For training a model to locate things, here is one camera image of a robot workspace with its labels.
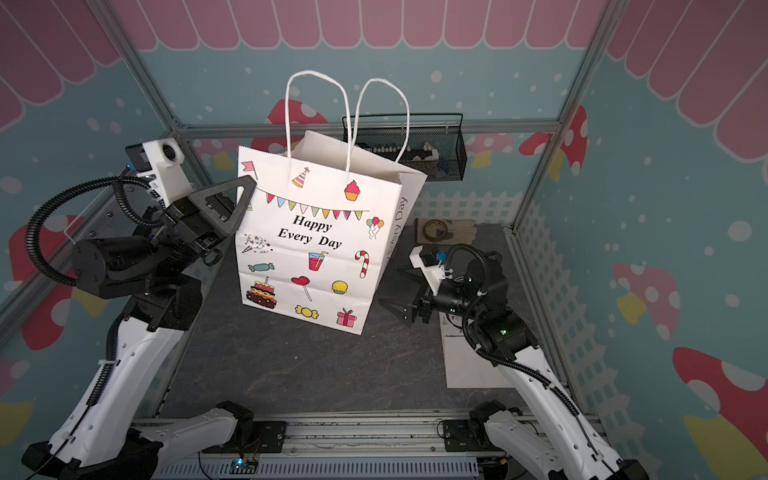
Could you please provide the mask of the white paper gift bag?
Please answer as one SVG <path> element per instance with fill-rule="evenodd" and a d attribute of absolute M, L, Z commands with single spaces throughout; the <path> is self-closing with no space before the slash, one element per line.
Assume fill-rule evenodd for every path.
<path fill-rule="evenodd" d="M 501 372 L 476 355 L 458 328 L 460 318 L 439 314 L 446 386 L 449 389 L 512 389 Z"/>

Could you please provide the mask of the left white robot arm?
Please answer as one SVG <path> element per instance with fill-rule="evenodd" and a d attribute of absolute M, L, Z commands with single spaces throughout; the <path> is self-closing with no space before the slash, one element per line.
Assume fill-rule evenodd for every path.
<path fill-rule="evenodd" d="M 201 283 L 186 274 L 196 261 L 211 264 L 219 245 L 242 223 L 257 183 L 239 177 L 188 193 L 156 220 L 138 218 L 142 235 L 79 241 L 64 274 L 45 259 L 45 221 L 69 201 L 112 188 L 126 215 L 126 185 L 138 177 L 106 177 L 71 187 L 44 203 L 27 226 L 26 250 L 37 270 L 55 282 L 126 305 L 111 324 L 105 355 L 88 391 L 52 437 L 31 444 L 22 462 L 32 476 L 54 479 L 148 479 L 158 470 L 210 447 L 243 447 L 253 433 L 252 412 L 231 401 L 152 430 L 133 426 L 135 413 L 159 368 L 192 327 L 202 306 Z"/>

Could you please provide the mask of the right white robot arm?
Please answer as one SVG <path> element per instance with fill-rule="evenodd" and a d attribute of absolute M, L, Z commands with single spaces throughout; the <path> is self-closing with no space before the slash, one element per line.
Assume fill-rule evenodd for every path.
<path fill-rule="evenodd" d="M 407 322 L 439 312 L 460 321 L 470 351 L 511 384 L 535 417 L 526 427 L 497 401 L 470 414 L 477 445 L 502 450 L 537 479 L 646 479 L 636 459 L 622 457 L 590 424 L 566 392 L 539 342 L 507 301 L 502 256 L 471 245 L 446 251 L 418 245 L 399 273 L 418 283 L 412 303 L 380 303 Z"/>

